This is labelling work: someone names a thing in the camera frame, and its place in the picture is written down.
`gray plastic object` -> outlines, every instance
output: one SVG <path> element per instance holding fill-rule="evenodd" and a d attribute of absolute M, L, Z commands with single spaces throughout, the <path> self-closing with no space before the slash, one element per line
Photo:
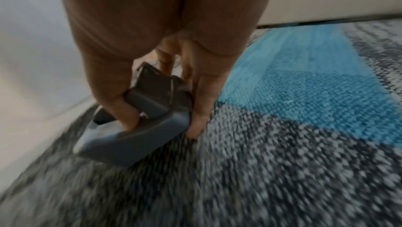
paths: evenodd
<path fill-rule="evenodd" d="M 184 81 L 145 62 L 138 70 L 138 79 L 124 99 L 146 117 L 127 132 L 100 109 L 74 146 L 74 154 L 128 168 L 188 128 L 193 103 Z"/>

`hand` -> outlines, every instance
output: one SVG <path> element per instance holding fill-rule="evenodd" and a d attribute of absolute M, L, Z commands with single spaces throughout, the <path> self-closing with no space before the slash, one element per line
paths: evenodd
<path fill-rule="evenodd" d="M 175 55 L 191 84 L 194 109 L 187 136 L 205 128 L 215 100 L 268 0 L 63 0 L 98 103 L 127 130 L 139 111 L 123 100 L 133 61 L 157 50 L 170 74 Z"/>

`floor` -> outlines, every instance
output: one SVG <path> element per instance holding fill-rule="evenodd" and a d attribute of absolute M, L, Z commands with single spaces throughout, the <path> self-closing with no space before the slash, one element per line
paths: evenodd
<path fill-rule="evenodd" d="M 133 167 L 71 154 L 90 109 L 0 195 L 0 225 L 401 226 L 402 20 L 271 29 L 198 141 Z"/>

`gray carpet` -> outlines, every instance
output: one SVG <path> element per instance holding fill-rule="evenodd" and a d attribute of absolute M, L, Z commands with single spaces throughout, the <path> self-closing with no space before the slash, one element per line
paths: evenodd
<path fill-rule="evenodd" d="M 80 159 L 92 108 L 0 196 L 0 226 L 402 226 L 401 53 L 400 20 L 272 29 L 197 142 Z"/>

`patterned rug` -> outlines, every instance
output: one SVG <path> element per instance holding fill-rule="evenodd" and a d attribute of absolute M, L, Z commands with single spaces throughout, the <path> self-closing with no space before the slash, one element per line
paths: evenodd
<path fill-rule="evenodd" d="M 401 99 L 401 20 L 271 29 L 196 143 L 129 170 L 76 158 L 92 108 L 0 196 L 0 226 L 402 226 Z"/>

